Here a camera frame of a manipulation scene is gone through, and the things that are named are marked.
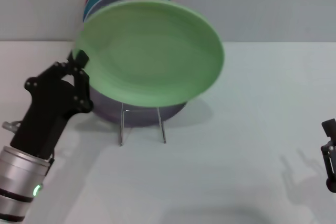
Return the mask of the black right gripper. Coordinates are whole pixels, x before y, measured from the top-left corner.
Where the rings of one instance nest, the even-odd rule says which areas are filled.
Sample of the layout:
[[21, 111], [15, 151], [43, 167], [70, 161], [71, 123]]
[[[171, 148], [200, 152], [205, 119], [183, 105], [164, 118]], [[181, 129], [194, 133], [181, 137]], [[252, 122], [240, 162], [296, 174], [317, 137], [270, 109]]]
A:
[[326, 186], [332, 193], [336, 193], [335, 181], [335, 119], [330, 119], [321, 123], [322, 128], [329, 138], [326, 145], [321, 147], [325, 168], [327, 171], [328, 179]]

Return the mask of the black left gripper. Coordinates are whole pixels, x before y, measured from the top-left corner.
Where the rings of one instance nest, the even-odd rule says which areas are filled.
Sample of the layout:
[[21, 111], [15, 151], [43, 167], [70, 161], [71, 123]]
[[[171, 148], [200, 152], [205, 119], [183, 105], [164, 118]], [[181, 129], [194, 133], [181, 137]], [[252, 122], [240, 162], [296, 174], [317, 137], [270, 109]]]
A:
[[[84, 68], [89, 57], [79, 50], [66, 62], [54, 62], [36, 77], [29, 77], [24, 88], [31, 104], [10, 146], [31, 156], [49, 159], [69, 119], [78, 113], [90, 113], [90, 78]], [[73, 76], [74, 84], [65, 81]]]

